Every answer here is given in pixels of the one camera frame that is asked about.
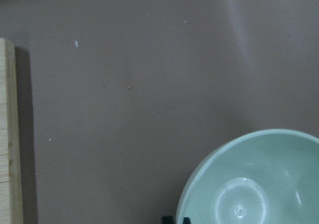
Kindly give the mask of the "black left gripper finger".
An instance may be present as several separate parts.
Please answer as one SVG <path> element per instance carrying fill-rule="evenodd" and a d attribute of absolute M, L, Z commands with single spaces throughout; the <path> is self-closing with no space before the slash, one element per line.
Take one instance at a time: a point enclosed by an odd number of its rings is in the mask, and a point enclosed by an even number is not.
<path fill-rule="evenodd" d="M 174 221 L 173 216 L 163 216 L 161 218 L 161 224 L 176 224 L 176 222 Z M 184 217 L 182 224 L 190 224 L 190 218 Z"/>

